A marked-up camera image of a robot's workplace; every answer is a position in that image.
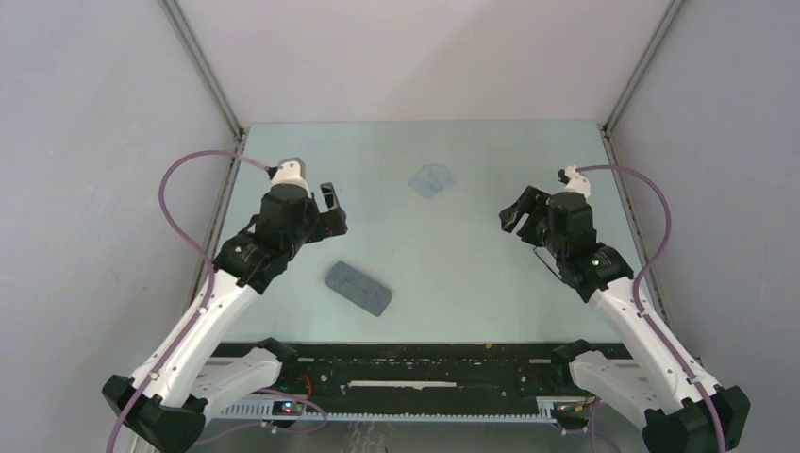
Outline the grey-blue glasses case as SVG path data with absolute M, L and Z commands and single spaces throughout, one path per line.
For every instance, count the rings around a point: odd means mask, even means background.
M 324 278 L 327 288 L 374 317 L 392 301 L 392 291 L 378 280 L 343 261 L 336 262 Z

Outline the black thin-frame sunglasses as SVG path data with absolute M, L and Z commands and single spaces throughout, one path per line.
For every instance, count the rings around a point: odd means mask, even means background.
M 558 261 L 545 247 L 534 247 L 533 253 L 558 281 L 563 281 Z

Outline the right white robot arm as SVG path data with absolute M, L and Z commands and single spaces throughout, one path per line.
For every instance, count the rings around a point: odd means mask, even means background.
M 730 452 L 739 446 L 748 397 L 738 386 L 723 387 L 644 301 L 625 259 L 597 241 L 584 194 L 528 186 L 499 219 L 504 231 L 554 258 L 559 280 L 612 328 L 644 374 L 631 375 L 578 340 L 554 354 L 548 379 L 555 391 L 581 389 L 599 397 L 641 431 L 650 452 Z

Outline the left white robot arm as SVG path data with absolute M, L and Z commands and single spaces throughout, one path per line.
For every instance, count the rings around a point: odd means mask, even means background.
M 334 186 L 313 193 L 276 183 L 259 213 L 223 243 L 211 277 L 151 358 L 130 376 L 112 375 L 102 395 L 123 425 L 160 452 L 186 452 L 212 417 L 262 387 L 286 393 L 298 380 L 294 351 L 276 340 L 256 344 L 222 370 L 201 370 L 225 333 L 283 274 L 301 247 L 346 233 L 346 213 Z

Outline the light blue cleaning cloth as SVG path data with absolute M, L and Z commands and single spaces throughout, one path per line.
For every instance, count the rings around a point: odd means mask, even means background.
M 445 165 L 424 165 L 408 181 L 408 186 L 423 199 L 429 200 L 456 185 L 452 173 Z

